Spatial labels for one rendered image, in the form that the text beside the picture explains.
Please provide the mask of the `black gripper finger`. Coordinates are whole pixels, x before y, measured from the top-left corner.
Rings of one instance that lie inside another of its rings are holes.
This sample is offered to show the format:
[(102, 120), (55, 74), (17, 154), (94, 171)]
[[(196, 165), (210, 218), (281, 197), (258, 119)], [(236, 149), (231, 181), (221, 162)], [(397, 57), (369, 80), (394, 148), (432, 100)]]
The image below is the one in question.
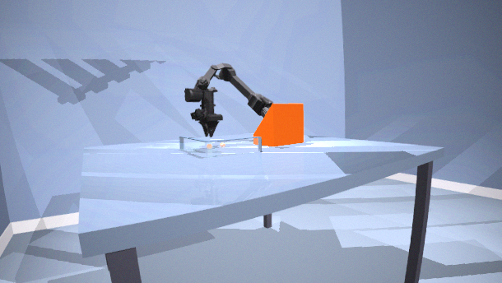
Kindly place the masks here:
[(205, 124), (205, 122), (199, 122), (199, 123), (200, 123), (200, 124), (202, 125), (202, 127), (203, 127), (203, 132), (204, 132), (205, 137), (207, 137), (207, 136), (208, 136), (208, 133), (209, 133), (209, 132), (208, 132), (208, 127), (207, 127), (207, 125)]
[(217, 126), (218, 123), (219, 123), (219, 121), (217, 121), (217, 122), (205, 122), (205, 124), (208, 127), (209, 137), (213, 136), (213, 133), (216, 130), (216, 126)]

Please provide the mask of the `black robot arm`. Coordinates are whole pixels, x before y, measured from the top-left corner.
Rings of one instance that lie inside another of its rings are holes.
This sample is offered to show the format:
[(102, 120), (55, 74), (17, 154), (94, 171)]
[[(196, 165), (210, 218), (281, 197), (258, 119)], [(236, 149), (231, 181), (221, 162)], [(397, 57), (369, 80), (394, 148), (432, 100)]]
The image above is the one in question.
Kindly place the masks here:
[[(221, 70), (219, 75), (216, 75), (217, 70)], [(210, 80), (213, 77), (229, 81), (240, 93), (248, 99), (248, 106), (253, 109), (259, 116), (265, 117), (267, 111), (272, 106), (273, 101), (260, 93), (254, 93), (246, 86), (237, 76), (235, 70), (229, 63), (219, 63), (211, 65), (203, 77), (199, 77), (194, 88), (185, 89), (185, 100), (187, 102), (213, 102), (214, 92), (218, 92), (215, 87), (208, 88)], [(204, 116), (205, 114), (205, 116)], [(194, 113), (190, 114), (192, 119), (207, 116), (207, 108), (195, 109)], [(203, 118), (204, 118), (203, 117)]]

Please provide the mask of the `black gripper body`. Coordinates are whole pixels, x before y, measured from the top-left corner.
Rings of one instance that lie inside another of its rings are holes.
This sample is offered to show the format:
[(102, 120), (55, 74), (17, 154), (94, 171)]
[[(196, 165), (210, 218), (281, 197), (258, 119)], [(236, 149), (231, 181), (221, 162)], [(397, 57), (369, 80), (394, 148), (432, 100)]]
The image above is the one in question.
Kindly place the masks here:
[[(214, 102), (204, 102), (202, 103), (202, 105), (200, 105), (200, 108), (204, 109), (204, 107), (207, 108), (207, 116), (202, 116), (202, 117), (199, 117), (199, 118), (196, 118), (195, 121), (200, 121), (200, 122), (217, 122), (219, 120), (223, 120), (223, 116), (221, 114), (214, 114), (214, 106), (216, 106), (216, 104), (214, 104)], [(204, 117), (204, 118), (203, 118)]]

